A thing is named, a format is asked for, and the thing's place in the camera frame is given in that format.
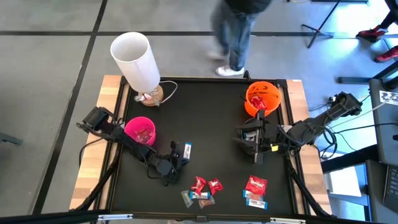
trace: gray floor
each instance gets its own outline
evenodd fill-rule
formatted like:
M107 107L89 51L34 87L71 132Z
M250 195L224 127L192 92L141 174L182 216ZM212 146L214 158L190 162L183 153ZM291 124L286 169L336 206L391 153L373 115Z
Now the gray floor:
M209 31L209 16L215 4L213 0L108 1L99 29ZM100 0L3 0L0 30L91 31L100 5ZM317 27L332 6L333 3L294 4L274 0L259 17L255 31L301 32L301 23ZM255 78L303 80L310 108L324 104L325 98L341 91L365 96L366 85L339 85L335 80L338 76L371 77L392 63L373 62L377 54L388 50L384 41L371 45L352 38L357 31L378 24L386 13L385 6L377 0L369 4L342 3L324 30L348 33L349 38L318 39L311 49L306 48L308 37L253 37L246 68ZM114 38L96 38L44 206L46 213L68 210L78 172L78 151L86 141L86 134L75 123L95 105L103 75L121 74L109 54ZM163 76L215 77L214 69L219 64L205 57L206 51L214 48L212 37L148 38ZM0 208L0 216L29 213L88 39L88 36L0 35L0 131L24 140L21 146L0 144L0 202L7 205ZM365 101L364 110L370 108L370 101ZM365 125L371 120L368 114L349 127ZM359 134L365 136L365 141L356 138ZM372 129L347 133L346 137L357 149L376 141ZM322 139L318 145L326 146ZM350 152L342 141L339 145L340 151Z

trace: white lamp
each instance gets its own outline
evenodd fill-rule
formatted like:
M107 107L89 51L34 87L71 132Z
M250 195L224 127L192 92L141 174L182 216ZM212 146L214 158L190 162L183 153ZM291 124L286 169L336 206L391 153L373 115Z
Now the white lamp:
M157 105L163 99L160 75L148 38L138 32L128 32L117 37L111 45L111 55L118 64L131 88L150 96L142 103Z

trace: red candy wrapper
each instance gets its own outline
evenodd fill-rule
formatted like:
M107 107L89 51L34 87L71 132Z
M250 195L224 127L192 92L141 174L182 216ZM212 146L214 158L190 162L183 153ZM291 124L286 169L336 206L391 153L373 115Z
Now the red candy wrapper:
M262 100L261 96L254 96L250 99L250 103L259 110L266 110L267 107Z
M245 189L256 195L265 195L266 188L267 188L267 180L250 175Z
M191 189L200 195L201 190L205 187L205 185L206 185L206 180L196 176L195 184L191 187Z
M209 187L212 195L216 194L217 191L224 189L224 187L217 178L214 178L214 180L209 181Z

